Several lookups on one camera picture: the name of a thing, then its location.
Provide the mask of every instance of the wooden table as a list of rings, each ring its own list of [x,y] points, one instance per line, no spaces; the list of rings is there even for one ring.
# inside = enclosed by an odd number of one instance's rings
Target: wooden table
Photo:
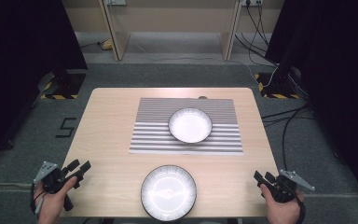
[[[130,154],[141,98],[233,99],[243,156]],[[255,98],[246,88],[106,88],[93,91],[64,162],[90,161],[66,217],[148,217],[141,186],[155,168],[173,164],[197,184],[197,200],[186,217],[262,217],[265,202],[253,178],[255,170],[277,174]]]

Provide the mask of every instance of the cable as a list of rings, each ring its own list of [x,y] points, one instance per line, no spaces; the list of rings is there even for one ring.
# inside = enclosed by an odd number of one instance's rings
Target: cable
[[[263,31],[264,39],[266,40],[267,46],[269,46],[269,42],[267,41],[266,33],[264,32],[264,26],[263,21],[261,20],[261,15],[263,14],[263,6],[261,6],[261,3],[259,1],[256,1],[258,5],[258,16],[259,16],[259,22],[261,24],[261,30]]]
[[[263,58],[263,59],[266,60],[267,62],[272,63],[273,65],[275,65],[275,67],[278,67],[278,65],[277,65],[275,62],[273,62],[273,61],[267,59],[267,58],[264,57],[264,55],[262,55],[261,53],[255,51],[255,50],[252,49],[252,48],[249,48],[248,46],[246,46],[242,41],[240,41],[240,39],[238,38],[237,35],[235,35],[235,38],[237,38],[237,40],[238,40],[246,49],[248,49],[248,50],[250,50],[251,52],[255,53],[256,55],[258,55],[259,57]]]
[[[42,192],[40,192],[35,198],[34,198],[34,202],[36,201],[37,198],[40,197],[40,195],[42,195],[43,193],[46,193],[44,190]]]
[[[267,41],[267,39],[264,38],[264,36],[261,35],[260,31],[258,30],[258,25],[255,25],[255,20],[253,19],[253,16],[252,16],[251,12],[249,11],[249,8],[247,7],[246,9],[247,9],[247,11],[248,11],[249,17],[250,17],[251,20],[252,20],[252,23],[253,23],[254,26],[255,26],[255,33],[256,33],[256,34],[259,34],[260,37],[264,40],[264,42],[265,42],[266,45],[268,46],[268,45],[269,45],[269,42]]]
[[[300,207],[300,216],[299,216],[298,221],[296,222],[296,224],[303,223],[304,218],[305,218],[305,214],[306,214],[305,204],[303,202],[301,202],[301,200],[298,198],[297,194],[295,192],[293,192],[293,190],[290,189],[284,182],[282,182],[281,184],[283,184],[285,186],[285,188],[288,189],[290,191],[290,193],[295,196],[296,201],[298,203],[298,206]]]
[[[136,45],[136,47],[138,47],[139,49],[143,50],[144,53],[147,53],[145,49],[141,48],[135,41],[133,41],[133,43]]]
[[[259,48],[258,46],[252,45],[251,42],[249,42],[249,41],[245,38],[245,36],[243,36],[243,33],[241,33],[241,36],[242,36],[242,38],[246,41],[246,43],[248,43],[248,44],[249,44],[250,46],[252,46],[254,49],[259,49],[259,50],[261,50],[261,51],[263,51],[263,52],[266,52],[266,50],[261,49],[261,48]]]
[[[254,37],[252,38],[252,41],[251,41],[251,45],[249,46],[249,49],[252,49],[252,45],[254,44],[255,42],[255,37],[257,36],[257,33],[254,34]],[[248,55],[249,55],[249,59],[254,63],[253,59],[252,59],[252,56],[251,56],[251,51],[248,50]]]
[[[295,82],[295,80],[292,78],[292,76],[291,76],[290,74],[288,75],[288,77],[289,77],[290,80],[291,80],[291,82],[290,82],[290,87],[292,88],[292,90],[293,90],[299,97],[301,97],[301,98],[303,98],[303,99],[305,99],[305,100],[309,100],[309,99],[308,99],[308,97],[309,97],[308,93],[307,93],[306,91],[304,91],[304,90]],[[299,89],[302,93],[306,94],[307,96],[303,96],[303,95],[299,94],[298,91],[296,90],[296,88]]]
[[[252,69],[251,67],[246,64],[243,63],[241,61],[236,61],[236,60],[223,60],[223,59],[216,59],[216,58],[192,58],[192,57],[181,57],[181,58],[159,58],[159,59],[154,59],[154,58],[144,58],[144,59],[148,59],[148,60],[153,60],[153,61],[164,61],[164,60],[185,60],[185,59],[190,59],[190,60],[216,60],[219,62],[223,62],[223,63],[241,63],[243,65],[246,66],[246,68],[249,70],[250,72],[250,76],[252,77],[252,79],[256,82],[256,84],[258,85],[257,80],[255,79],[255,77],[252,76]]]
[[[34,182],[31,184],[30,207],[31,211],[34,213],[34,210],[36,210],[36,205],[34,204]]]
[[[82,224],[86,224],[88,221],[90,221],[90,219],[91,219],[90,217],[86,218],[86,220],[84,220]]]
[[[101,44],[104,43],[105,41],[107,41],[108,39],[109,39],[109,38],[105,39],[103,42],[99,42],[99,41],[98,41],[97,43],[91,43],[91,44],[88,44],[88,45],[84,45],[84,46],[81,46],[80,48],[83,49],[83,48],[88,47],[88,46],[90,46],[90,45],[96,44],[96,45],[98,45],[98,46],[100,47],[100,49],[103,49],[103,48],[101,48]]]
[[[266,118],[270,118],[270,117],[276,117],[276,116],[279,116],[279,115],[282,115],[282,114],[287,114],[287,113],[290,113],[290,112],[297,111],[297,110],[300,109],[300,108],[291,109],[291,110],[286,110],[286,111],[283,111],[283,112],[280,112],[280,113],[277,113],[277,114],[266,115],[266,116],[261,117],[261,119],[266,119]]]
[[[264,128],[267,128],[267,127],[269,127],[271,125],[274,125],[274,124],[279,123],[281,121],[284,121],[286,119],[290,119],[290,118],[282,118],[282,119],[263,121],[263,122],[269,123],[269,124],[265,125]],[[313,119],[313,118],[295,117],[295,119]]]
[[[296,114],[303,108],[307,107],[308,104],[306,105],[303,105],[301,106],[293,115],[292,117],[290,117],[289,120],[287,120],[286,124],[284,125],[284,128],[283,128],[283,135],[282,135],[282,157],[283,157],[283,167],[284,167],[284,170],[287,170],[287,163],[286,163],[286,153],[285,153],[285,149],[284,149],[284,137],[286,135],[286,130],[287,130],[287,126],[289,125],[289,122],[290,120],[292,120]]]

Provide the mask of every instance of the controller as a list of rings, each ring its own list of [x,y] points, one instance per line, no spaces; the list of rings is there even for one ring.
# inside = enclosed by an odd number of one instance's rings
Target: controller
[[[42,164],[42,167],[40,168],[39,172],[36,175],[36,178],[34,179],[34,182],[31,187],[31,210],[35,213],[36,205],[34,203],[34,185],[41,181],[41,184],[43,185],[43,190],[46,193],[55,194],[60,189],[62,189],[63,185],[72,178],[73,176],[77,177],[76,183],[74,184],[74,189],[77,189],[80,187],[79,182],[82,181],[83,175],[88,171],[88,169],[91,167],[90,162],[87,161],[82,166],[80,166],[79,170],[74,172],[73,174],[68,175],[69,172],[72,172],[75,170],[75,168],[80,164],[79,160],[74,160],[67,167],[63,167],[62,169],[58,168],[57,164],[44,161]],[[63,208],[65,211],[70,211],[73,208],[73,204],[71,202],[71,199],[68,195],[65,195]]]
[[[305,180],[303,180],[295,171],[288,172],[280,170],[280,175],[275,177],[270,172],[266,172],[263,177],[260,173],[255,171],[255,180],[257,180],[257,186],[261,184],[267,186],[271,192],[272,197],[277,203],[287,203],[292,201],[296,197],[297,184],[306,187],[311,190],[315,190],[315,187],[311,186]]]

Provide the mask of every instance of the striped mat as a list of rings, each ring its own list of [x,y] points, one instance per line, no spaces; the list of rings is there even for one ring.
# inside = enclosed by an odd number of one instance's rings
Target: striped mat
[[[213,124],[211,134],[199,143],[184,143],[168,128],[171,115],[182,108],[204,111]],[[130,153],[243,155],[240,130],[231,99],[142,98]]]

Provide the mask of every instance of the human hand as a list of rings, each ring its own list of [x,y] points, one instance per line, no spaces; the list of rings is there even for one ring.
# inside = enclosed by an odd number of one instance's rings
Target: human hand
[[[288,203],[277,203],[266,185],[260,185],[260,189],[266,199],[267,219],[270,224],[295,224],[300,217],[300,207],[296,199]],[[304,202],[304,195],[296,191],[296,195],[301,202]]]
[[[35,204],[39,203],[39,200],[43,197],[43,205],[39,213],[39,224],[56,224],[60,219],[60,213],[63,208],[63,202],[65,199],[66,193],[74,186],[77,181],[77,177],[74,176],[70,178],[55,194],[46,193],[43,196],[43,186],[38,184],[36,191],[34,193],[34,198],[42,193],[36,200]]]

